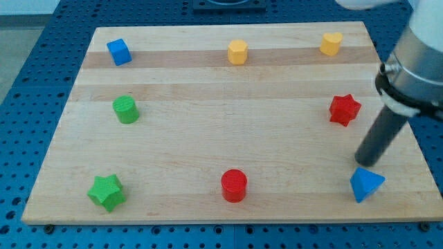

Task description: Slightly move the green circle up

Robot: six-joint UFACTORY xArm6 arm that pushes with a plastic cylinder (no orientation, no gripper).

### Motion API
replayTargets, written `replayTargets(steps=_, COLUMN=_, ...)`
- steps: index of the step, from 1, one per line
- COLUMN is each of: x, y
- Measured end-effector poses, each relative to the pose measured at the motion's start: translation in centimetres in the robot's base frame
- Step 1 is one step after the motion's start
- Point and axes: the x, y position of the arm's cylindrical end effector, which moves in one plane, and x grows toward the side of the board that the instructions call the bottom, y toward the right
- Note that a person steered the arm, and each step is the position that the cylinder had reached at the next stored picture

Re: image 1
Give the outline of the black gripper mount ring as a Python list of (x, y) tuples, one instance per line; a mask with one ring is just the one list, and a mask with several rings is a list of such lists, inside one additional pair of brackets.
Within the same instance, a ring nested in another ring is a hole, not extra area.
[(375, 86), (382, 102), (394, 113), (408, 118), (426, 116), (442, 121), (441, 106), (404, 95), (392, 86), (386, 75), (378, 73), (375, 78)]

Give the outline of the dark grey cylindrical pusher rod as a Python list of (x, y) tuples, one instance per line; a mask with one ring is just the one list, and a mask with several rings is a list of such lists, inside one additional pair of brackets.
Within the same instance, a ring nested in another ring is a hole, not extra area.
[(406, 116), (399, 115), (384, 106), (356, 150), (355, 161), (364, 167), (373, 166), (387, 150), (407, 120)]

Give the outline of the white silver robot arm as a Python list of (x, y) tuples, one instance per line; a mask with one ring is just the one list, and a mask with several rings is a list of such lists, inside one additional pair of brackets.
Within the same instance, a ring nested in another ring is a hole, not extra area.
[(373, 166), (409, 118), (442, 120), (442, 0), (419, 1), (375, 86), (383, 108), (354, 154)]

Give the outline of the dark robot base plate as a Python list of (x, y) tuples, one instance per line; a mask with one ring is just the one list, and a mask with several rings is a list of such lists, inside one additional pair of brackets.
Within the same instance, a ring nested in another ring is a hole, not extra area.
[(192, 0), (195, 12), (265, 10), (266, 0)]

